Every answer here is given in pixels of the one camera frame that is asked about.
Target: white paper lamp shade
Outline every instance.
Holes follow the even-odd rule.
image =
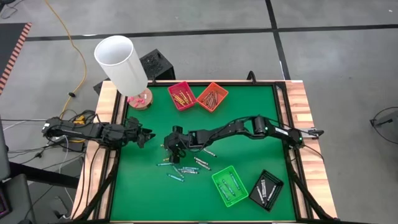
[[[95,48],[94,57],[122,95],[136,96],[146,89],[147,75],[127,37],[103,39]]]

